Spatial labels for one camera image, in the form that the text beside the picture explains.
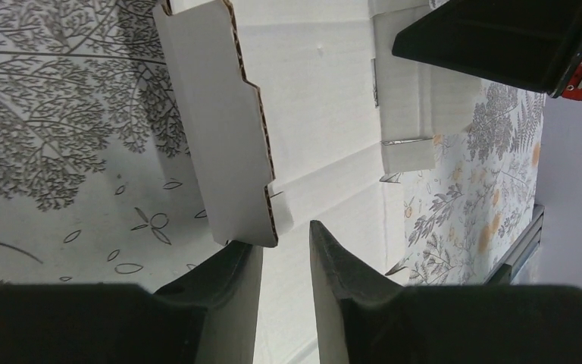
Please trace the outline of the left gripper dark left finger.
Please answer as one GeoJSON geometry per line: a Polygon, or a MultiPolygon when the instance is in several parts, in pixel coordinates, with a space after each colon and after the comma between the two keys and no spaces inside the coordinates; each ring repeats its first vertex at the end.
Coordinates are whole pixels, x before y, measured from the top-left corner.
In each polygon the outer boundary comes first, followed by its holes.
{"type": "Polygon", "coordinates": [[[233,241],[155,292],[0,284],[0,363],[251,363],[262,260],[233,241]]]}

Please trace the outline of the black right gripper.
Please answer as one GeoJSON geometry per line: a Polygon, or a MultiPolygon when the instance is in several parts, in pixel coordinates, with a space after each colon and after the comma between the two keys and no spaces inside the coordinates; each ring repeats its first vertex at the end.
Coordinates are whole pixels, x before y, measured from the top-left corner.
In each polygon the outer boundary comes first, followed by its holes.
{"type": "Polygon", "coordinates": [[[396,34],[396,57],[582,99],[582,0],[447,1],[396,34]]]}

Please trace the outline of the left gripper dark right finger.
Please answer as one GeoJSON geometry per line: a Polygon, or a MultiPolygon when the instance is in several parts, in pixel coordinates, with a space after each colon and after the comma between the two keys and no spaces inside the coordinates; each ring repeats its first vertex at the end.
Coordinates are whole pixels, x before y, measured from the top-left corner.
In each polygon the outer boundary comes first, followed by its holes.
{"type": "Polygon", "coordinates": [[[582,290],[403,287],[309,228],[322,363],[582,363],[582,290]]]}

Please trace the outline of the white cardboard paper box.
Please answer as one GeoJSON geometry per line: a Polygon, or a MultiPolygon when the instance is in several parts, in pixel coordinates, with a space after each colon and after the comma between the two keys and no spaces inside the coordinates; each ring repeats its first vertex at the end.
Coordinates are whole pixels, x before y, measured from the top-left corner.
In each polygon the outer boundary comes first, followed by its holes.
{"type": "Polygon", "coordinates": [[[316,363],[309,223],[380,273],[402,172],[471,123],[478,77],[397,58],[427,1],[162,1],[153,11],[212,237],[263,249],[256,363],[316,363]]]}

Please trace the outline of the floral patterned table cloth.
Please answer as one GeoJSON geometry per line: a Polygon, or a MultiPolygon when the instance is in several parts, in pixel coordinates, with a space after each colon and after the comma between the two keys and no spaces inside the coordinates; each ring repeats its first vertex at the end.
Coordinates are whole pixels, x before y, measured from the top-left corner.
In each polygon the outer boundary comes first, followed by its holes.
{"type": "MultiPolygon", "coordinates": [[[[217,253],[153,1],[0,1],[0,284],[155,290],[217,253]]],[[[399,283],[484,280],[530,222],[544,96],[485,81],[399,174],[399,283]]]]}

